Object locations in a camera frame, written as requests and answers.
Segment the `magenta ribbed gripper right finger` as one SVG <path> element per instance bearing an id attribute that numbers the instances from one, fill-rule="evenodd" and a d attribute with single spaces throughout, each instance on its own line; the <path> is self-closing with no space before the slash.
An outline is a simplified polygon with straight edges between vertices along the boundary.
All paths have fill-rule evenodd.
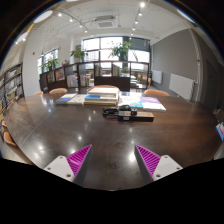
<path id="1" fill-rule="evenodd" d="M 159 180 L 182 169 L 170 156 L 160 156 L 140 145 L 135 146 L 135 156 L 143 175 L 152 181 Z"/>

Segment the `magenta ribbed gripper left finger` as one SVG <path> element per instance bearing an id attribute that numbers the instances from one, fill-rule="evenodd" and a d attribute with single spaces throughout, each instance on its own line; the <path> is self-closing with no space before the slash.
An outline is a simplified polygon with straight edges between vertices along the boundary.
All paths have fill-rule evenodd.
<path id="1" fill-rule="evenodd" d="M 92 145 L 87 145 L 69 156 L 58 156 L 44 170 L 79 186 L 83 184 L 90 157 Z"/>

